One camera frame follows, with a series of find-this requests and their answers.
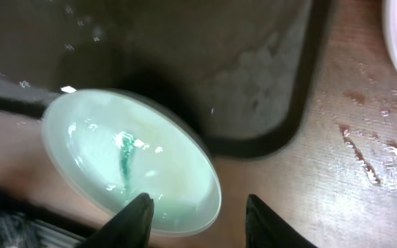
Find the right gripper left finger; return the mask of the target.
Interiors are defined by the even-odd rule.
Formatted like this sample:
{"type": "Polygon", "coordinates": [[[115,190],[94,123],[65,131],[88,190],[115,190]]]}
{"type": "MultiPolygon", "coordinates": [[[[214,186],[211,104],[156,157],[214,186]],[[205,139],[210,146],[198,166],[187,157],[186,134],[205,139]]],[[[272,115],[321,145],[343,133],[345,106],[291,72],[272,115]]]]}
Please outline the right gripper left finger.
{"type": "Polygon", "coordinates": [[[154,200],[141,193],[76,248],[147,248],[154,200]]]}

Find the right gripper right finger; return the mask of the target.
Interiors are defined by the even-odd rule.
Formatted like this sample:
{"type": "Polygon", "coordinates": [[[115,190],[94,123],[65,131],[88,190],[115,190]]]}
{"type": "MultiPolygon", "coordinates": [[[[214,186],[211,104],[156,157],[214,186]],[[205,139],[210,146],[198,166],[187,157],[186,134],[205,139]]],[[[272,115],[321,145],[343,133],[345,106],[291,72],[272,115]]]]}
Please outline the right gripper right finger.
{"type": "Polygon", "coordinates": [[[247,248],[316,248],[255,194],[247,198],[245,237],[247,248]]]}

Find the pale green plate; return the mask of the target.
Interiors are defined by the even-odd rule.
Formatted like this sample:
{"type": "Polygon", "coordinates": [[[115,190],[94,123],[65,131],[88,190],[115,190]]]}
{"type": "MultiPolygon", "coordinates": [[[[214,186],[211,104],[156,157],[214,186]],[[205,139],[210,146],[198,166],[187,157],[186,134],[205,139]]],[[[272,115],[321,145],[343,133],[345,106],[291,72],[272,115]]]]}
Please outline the pale green plate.
{"type": "Polygon", "coordinates": [[[199,136],[166,107],[120,90],[77,90],[43,113],[42,140],[57,171],[110,216],[142,193],[152,232],[192,236],[218,218],[221,184],[199,136]]]}

